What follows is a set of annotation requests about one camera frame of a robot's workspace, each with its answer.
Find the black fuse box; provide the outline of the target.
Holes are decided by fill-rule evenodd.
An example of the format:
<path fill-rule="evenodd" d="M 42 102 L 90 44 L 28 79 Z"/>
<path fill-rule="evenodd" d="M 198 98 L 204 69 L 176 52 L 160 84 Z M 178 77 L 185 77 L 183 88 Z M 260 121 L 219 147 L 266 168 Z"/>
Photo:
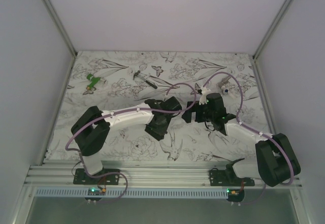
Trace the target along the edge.
<path fill-rule="evenodd" d="M 145 132 L 152 136 L 157 141 L 164 139 L 167 130 L 165 128 L 152 128 L 149 125 L 145 126 Z"/>

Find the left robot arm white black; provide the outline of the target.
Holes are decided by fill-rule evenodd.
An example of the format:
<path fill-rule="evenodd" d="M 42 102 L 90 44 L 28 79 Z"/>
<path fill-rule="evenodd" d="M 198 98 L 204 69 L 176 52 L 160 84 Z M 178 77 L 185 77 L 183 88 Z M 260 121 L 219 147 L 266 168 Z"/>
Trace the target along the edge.
<path fill-rule="evenodd" d="M 103 180 L 99 151 L 110 131 L 143 124 L 145 132 L 160 141 L 167 133 L 173 115 L 180 110 L 182 107 L 175 97 L 166 101 L 148 99 L 137 106 L 117 111 L 104 111 L 97 106 L 88 108 L 71 128 L 71 133 L 77 134 L 74 140 L 87 169 L 85 178 L 92 184 Z"/>

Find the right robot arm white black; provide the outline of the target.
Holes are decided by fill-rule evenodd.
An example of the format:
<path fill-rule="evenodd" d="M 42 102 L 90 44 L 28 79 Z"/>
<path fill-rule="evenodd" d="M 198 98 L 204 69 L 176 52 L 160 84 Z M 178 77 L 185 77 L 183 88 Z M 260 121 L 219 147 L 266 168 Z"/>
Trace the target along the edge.
<path fill-rule="evenodd" d="M 274 187 L 300 174 L 301 166 L 285 134 L 265 134 L 239 123 L 234 114 L 227 113 L 222 96 L 210 93 L 203 103 L 188 102 L 184 112 L 186 123 L 211 123 L 214 130 L 255 147 L 254 159 L 240 158 L 227 164 L 225 180 L 238 185 L 244 178 L 258 178 Z"/>

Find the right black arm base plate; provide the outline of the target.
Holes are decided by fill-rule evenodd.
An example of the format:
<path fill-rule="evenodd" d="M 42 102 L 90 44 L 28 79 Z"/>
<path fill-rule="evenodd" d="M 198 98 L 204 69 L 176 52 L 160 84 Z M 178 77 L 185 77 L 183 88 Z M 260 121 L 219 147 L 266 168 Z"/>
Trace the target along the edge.
<path fill-rule="evenodd" d="M 211 186 L 255 186 L 255 182 L 251 178 L 239 178 L 233 170 L 218 170 L 213 168 L 209 171 L 209 180 Z"/>

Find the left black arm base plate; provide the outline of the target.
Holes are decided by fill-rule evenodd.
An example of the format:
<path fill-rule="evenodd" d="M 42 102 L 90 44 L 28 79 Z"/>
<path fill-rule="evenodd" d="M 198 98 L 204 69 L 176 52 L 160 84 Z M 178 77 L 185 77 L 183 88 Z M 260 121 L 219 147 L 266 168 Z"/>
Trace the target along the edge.
<path fill-rule="evenodd" d="M 75 170 L 73 180 L 74 185 L 118 185 L 119 182 L 119 169 L 103 169 L 97 174 L 95 178 L 89 177 L 85 170 L 82 168 Z"/>

